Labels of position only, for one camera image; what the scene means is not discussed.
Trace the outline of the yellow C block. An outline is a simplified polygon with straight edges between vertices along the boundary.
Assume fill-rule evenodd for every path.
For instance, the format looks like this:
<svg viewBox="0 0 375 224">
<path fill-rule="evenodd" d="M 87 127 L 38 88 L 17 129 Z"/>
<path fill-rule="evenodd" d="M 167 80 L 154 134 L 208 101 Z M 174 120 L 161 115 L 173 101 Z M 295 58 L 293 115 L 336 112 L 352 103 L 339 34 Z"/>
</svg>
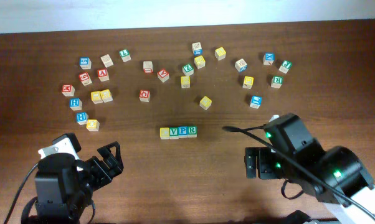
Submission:
<svg viewBox="0 0 375 224">
<path fill-rule="evenodd" d="M 159 136 L 160 136 L 160 139 L 169 139 L 170 138 L 169 128 L 168 127 L 160 128 L 159 129 Z"/>
</svg>

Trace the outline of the green V block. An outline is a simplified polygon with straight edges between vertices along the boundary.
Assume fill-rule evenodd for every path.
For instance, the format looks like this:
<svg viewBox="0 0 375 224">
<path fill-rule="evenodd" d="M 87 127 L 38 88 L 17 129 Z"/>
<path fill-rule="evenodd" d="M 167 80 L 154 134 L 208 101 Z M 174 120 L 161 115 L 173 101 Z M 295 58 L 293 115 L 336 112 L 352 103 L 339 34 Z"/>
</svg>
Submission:
<svg viewBox="0 0 375 224">
<path fill-rule="evenodd" d="M 170 127 L 169 128 L 169 138 L 170 139 L 178 139 L 178 128 L 177 127 Z"/>
</svg>

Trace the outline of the blue P block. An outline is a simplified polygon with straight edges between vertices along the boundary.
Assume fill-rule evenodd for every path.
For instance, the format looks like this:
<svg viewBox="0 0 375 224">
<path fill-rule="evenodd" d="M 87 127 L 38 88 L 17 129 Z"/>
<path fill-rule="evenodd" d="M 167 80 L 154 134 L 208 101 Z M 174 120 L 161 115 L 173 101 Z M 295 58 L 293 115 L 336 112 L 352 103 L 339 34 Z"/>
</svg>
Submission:
<svg viewBox="0 0 375 224">
<path fill-rule="evenodd" d="M 179 126 L 178 127 L 178 137 L 181 138 L 188 138 L 188 127 L 187 126 Z"/>
</svg>

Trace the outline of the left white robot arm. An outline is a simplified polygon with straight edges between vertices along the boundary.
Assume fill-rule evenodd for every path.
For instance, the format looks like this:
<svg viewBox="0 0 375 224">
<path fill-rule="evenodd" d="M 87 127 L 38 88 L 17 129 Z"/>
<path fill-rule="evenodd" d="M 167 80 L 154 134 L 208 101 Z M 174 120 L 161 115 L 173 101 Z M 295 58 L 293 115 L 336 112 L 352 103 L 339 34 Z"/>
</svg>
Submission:
<svg viewBox="0 0 375 224">
<path fill-rule="evenodd" d="M 123 172 L 120 144 L 112 142 L 93 156 L 79 159 L 81 146 L 74 133 L 66 133 L 39 150 L 34 177 L 37 196 L 24 207 L 21 223 L 79 223 L 83 211 L 94 206 L 94 191 Z"/>
</svg>

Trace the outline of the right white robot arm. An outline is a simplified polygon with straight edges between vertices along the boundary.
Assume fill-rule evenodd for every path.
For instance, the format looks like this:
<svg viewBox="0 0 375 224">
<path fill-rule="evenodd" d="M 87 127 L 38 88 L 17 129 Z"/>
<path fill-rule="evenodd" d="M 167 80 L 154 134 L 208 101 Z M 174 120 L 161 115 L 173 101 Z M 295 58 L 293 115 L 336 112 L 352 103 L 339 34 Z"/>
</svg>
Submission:
<svg viewBox="0 0 375 224">
<path fill-rule="evenodd" d="M 289 113 L 261 126 L 271 145 L 245 150 L 247 178 L 298 184 L 340 223 L 375 223 L 374 179 L 343 146 L 326 151 L 299 116 Z"/>
</svg>

